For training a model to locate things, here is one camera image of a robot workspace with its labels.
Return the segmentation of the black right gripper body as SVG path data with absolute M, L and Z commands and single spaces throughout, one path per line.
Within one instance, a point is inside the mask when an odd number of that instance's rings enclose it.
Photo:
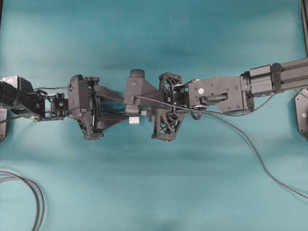
M 168 79 L 168 103 L 174 105 L 172 111 L 176 114 L 190 115 L 194 120 L 200 119 L 200 113 L 188 110 L 188 83 L 183 83 L 181 79 Z

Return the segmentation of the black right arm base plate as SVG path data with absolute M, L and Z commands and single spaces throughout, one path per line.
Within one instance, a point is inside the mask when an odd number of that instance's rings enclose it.
M 308 139 L 308 89 L 296 91 L 295 110 L 297 116 L 298 132 Z

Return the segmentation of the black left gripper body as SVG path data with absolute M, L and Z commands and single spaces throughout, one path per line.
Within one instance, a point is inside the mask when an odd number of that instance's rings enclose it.
M 86 141 L 99 140 L 103 137 L 101 128 L 93 125 L 93 112 L 90 107 L 90 90 L 82 75 L 75 75 L 70 79 L 68 90 L 68 110 L 71 117 L 78 122 Z

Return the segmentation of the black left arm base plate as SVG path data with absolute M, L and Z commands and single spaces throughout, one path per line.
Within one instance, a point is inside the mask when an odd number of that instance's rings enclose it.
M 8 111 L 4 108 L 0 109 L 0 121 L 8 119 Z M 0 142 L 6 138 L 6 122 L 0 124 Z

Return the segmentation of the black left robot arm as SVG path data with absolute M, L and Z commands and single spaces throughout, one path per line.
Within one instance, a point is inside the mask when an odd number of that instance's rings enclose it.
M 69 117 L 78 122 L 85 140 L 98 140 L 105 129 L 128 118 L 123 112 L 101 108 L 102 103 L 122 103 L 124 98 L 99 85 L 99 80 L 75 75 L 66 87 L 67 94 L 49 95 L 47 88 L 34 89 L 31 82 L 22 77 L 4 77 L 0 82 L 0 106 L 37 122 Z

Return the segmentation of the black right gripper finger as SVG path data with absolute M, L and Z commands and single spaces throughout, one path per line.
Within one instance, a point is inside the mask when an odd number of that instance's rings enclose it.
M 165 72 L 159 76 L 159 90 L 165 103 L 181 102 L 183 99 L 183 84 L 180 75 Z
M 174 141 L 184 118 L 185 114 L 178 114 L 166 108 L 155 108 L 151 112 L 151 122 L 154 123 L 152 139 Z

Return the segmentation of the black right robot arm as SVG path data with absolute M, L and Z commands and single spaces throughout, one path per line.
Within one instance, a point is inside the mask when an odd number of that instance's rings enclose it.
M 250 69 L 235 77 L 212 77 L 183 82 L 181 76 L 163 73 L 159 76 L 162 106 L 154 110 L 153 139 L 173 141 L 185 114 L 199 120 L 210 114 L 207 107 L 214 105 L 219 115 L 244 116 L 255 111 L 254 98 L 283 93 L 308 85 L 308 60 Z

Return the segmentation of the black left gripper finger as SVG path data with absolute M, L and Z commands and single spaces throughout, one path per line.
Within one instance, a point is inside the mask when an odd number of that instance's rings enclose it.
M 103 99 L 104 101 L 123 101 L 124 98 L 115 91 L 112 91 L 106 87 L 96 85 L 94 86 L 94 92 L 96 97 Z
M 127 114 L 101 114 L 96 119 L 96 130 L 103 131 L 127 119 Z

